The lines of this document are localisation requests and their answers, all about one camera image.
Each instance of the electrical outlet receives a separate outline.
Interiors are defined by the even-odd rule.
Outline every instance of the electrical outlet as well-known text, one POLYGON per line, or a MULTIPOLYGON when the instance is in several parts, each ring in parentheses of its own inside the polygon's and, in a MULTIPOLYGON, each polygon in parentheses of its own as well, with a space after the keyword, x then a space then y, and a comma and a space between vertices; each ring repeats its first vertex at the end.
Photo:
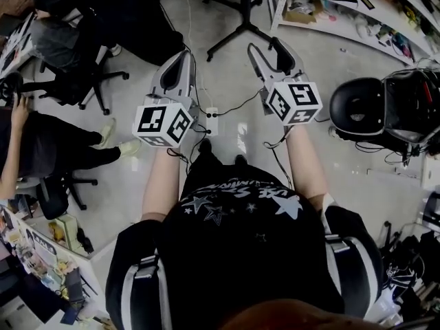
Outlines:
POLYGON ((206 109, 206 129, 211 130, 211 133, 208 133, 210 137, 219 134, 219 110, 216 107, 208 107, 206 109))

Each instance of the white cube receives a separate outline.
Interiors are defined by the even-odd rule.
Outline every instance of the white cube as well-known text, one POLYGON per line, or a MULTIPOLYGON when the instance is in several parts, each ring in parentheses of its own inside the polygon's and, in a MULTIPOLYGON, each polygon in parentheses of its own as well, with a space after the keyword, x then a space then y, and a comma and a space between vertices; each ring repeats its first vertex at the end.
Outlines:
POLYGON ((178 148, 193 118, 181 103, 137 107, 133 135, 150 146, 178 148))
POLYGON ((266 104, 284 126, 309 123, 322 109, 314 82, 275 82, 266 104))

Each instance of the tripod stand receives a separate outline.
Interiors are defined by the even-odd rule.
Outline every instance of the tripod stand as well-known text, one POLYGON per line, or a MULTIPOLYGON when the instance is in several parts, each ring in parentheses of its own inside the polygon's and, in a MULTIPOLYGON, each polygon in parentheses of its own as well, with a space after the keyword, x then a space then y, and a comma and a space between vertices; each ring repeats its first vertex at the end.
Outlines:
MULTIPOLYGON (((209 3, 210 0, 203 0, 204 3, 209 3)), ((257 36, 265 39, 266 41, 270 42, 271 37, 268 36, 266 33, 263 33, 259 30, 258 27, 253 25, 250 22, 250 13, 251 9, 254 6, 259 6, 263 3, 263 0, 240 0, 240 3, 233 3, 227 0, 213 0, 219 3, 222 3, 223 5, 229 6, 230 8, 234 8, 235 10, 238 10, 241 15, 243 16, 243 22, 240 24, 235 31, 233 31, 231 34, 229 34, 227 37, 219 41, 216 45, 211 47, 208 50, 208 62, 212 60, 212 57, 214 56, 214 53, 218 51, 220 48, 222 48, 224 45, 228 44, 232 39, 239 36, 244 31, 248 30, 252 33, 255 33, 257 36)))

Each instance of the white sneaker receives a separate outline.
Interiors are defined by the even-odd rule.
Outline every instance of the white sneaker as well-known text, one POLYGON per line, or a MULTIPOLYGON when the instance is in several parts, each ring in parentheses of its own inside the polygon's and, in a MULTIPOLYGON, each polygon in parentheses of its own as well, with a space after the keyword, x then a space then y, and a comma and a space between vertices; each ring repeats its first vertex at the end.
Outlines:
POLYGON ((140 140, 131 140, 119 144, 118 148, 121 151, 120 157, 130 157, 135 155, 141 146, 142 146, 142 142, 140 140))
POLYGON ((116 44, 114 47, 111 47, 109 50, 110 50, 111 54, 113 55, 113 57, 115 57, 121 53, 122 47, 119 44, 116 44))
POLYGON ((109 147, 109 140, 116 128, 116 119, 111 118, 108 123, 101 129, 100 134, 102 136, 102 141, 97 146, 96 149, 106 149, 109 147))

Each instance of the star print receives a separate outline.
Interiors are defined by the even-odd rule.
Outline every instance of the star print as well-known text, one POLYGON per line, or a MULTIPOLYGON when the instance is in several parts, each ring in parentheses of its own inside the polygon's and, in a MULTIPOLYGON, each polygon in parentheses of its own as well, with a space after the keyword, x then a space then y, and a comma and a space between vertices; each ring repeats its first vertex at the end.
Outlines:
POLYGON ((192 198, 192 201, 189 201, 188 203, 182 204, 181 206, 192 206, 192 208, 194 209, 194 213, 197 214, 202 205, 204 205, 206 203, 212 203, 211 201, 208 201, 206 198, 207 197, 197 198, 196 196, 194 196, 192 198))
POLYGON ((257 207, 256 207, 256 205, 255 204, 253 204, 253 203, 249 203, 248 205, 247 205, 247 208, 246 208, 246 210, 248 211, 248 212, 250 212, 251 214, 254 212, 254 210, 256 210, 257 209, 257 207))
POLYGON ((221 206, 217 208, 213 208, 212 206, 205 206, 205 208, 208 210, 208 214, 206 215, 205 221, 207 220, 214 220, 217 226, 220 226, 221 223, 221 217, 223 215, 227 215, 225 212, 221 210, 221 206))
POLYGON ((286 212, 293 220, 298 218, 298 211, 303 210, 303 206, 300 204, 300 197, 297 195, 289 198, 272 197, 272 199, 280 206, 275 215, 283 214, 286 212))
POLYGON ((255 238, 258 242, 267 242, 266 234, 255 234, 255 238))

